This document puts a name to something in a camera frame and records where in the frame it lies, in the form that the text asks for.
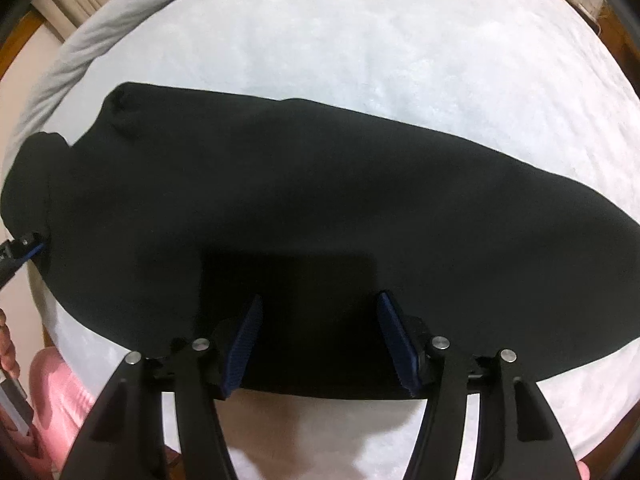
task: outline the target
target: white bedsheet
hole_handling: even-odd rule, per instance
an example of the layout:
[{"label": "white bedsheet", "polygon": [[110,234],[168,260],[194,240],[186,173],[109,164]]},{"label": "white bedsheet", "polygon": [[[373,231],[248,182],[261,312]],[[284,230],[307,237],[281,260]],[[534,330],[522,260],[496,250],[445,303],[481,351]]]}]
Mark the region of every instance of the white bedsheet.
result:
[{"label": "white bedsheet", "polygon": [[[113,0],[62,47],[3,171],[37,130],[77,140],[128,80],[302,97],[450,132],[579,180],[640,219],[640,102],[562,0]],[[98,394],[126,350],[31,277],[63,357]],[[640,341],[540,386],[583,456],[640,399]],[[165,437],[177,448],[170,401]],[[400,479],[424,410],[246,391],[219,404],[239,477],[265,480]],[[477,410],[473,397],[461,480]]]}]

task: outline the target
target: pink cloth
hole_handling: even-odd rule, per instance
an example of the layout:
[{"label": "pink cloth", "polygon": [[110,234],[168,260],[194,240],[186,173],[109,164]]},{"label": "pink cloth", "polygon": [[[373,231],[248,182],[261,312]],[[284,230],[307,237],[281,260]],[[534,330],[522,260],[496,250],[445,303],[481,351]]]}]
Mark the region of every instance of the pink cloth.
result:
[{"label": "pink cloth", "polygon": [[56,348],[38,352],[31,364],[33,425],[58,471],[95,399],[64,362]]}]

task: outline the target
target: black tool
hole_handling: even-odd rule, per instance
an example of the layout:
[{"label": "black tool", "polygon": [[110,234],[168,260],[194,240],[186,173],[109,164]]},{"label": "black tool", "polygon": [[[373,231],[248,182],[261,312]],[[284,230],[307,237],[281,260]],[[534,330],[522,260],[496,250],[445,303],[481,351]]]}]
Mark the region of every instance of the black tool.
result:
[{"label": "black tool", "polygon": [[0,245],[0,288],[3,288],[27,260],[44,248],[44,242],[36,233],[7,240]]},{"label": "black tool", "polygon": [[[556,418],[513,351],[487,358],[466,354],[420,319],[405,317],[388,292],[378,295],[376,307],[402,385],[413,396],[429,389],[404,480],[454,480],[466,398],[478,392],[474,480],[579,480]],[[85,421],[62,480],[166,479],[162,391],[175,392],[188,480],[237,480],[212,400],[240,386],[261,321],[262,304],[254,296],[242,316],[220,323],[210,338],[181,342],[165,359],[130,352]]]}]

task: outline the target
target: silver bolt head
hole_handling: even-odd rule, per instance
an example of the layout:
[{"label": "silver bolt head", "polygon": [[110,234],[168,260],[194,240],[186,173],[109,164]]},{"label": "silver bolt head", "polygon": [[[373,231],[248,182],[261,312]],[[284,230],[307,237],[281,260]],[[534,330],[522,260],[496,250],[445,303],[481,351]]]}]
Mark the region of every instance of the silver bolt head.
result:
[{"label": "silver bolt head", "polygon": [[124,362],[128,365],[135,365],[140,362],[140,359],[142,359],[142,354],[140,352],[129,352],[124,358]]},{"label": "silver bolt head", "polygon": [[193,343],[191,343],[191,347],[196,351],[196,352],[203,352],[205,351],[207,348],[209,348],[209,340],[204,338],[204,337],[200,337],[198,339],[196,339],[196,341],[194,341]]},{"label": "silver bolt head", "polygon": [[508,363],[513,363],[518,358],[516,352],[514,352],[513,350],[509,350],[508,348],[505,348],[502,352],[500,352],[500,357],[503,361],[507,361]]},{"label": "silver bolt head", "polygon": [[437,335],[436,337],[434,337],[431,340],[431,344],[433,345],[434,348],[437,348],[438,350],[446,350],[451,346],[451,343],[449,342],[449,340],[443,335]]}]

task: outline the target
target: folded black garment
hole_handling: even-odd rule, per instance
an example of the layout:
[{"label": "folded black garment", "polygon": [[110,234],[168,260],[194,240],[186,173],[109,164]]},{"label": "folded black garment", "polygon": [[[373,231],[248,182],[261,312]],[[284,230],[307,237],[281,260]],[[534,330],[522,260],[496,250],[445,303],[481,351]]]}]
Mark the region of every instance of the folded black garment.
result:
[{"label": "folded black garment", "polygon": [[243,385],[401,398],[376,321],[406,314],[540,380],[640,336],[640,227],[594,190],[468,140],[305,100],[125,84],[69,147],[36,134],[1,197],[79,322],[148,356],[252,294]]}]

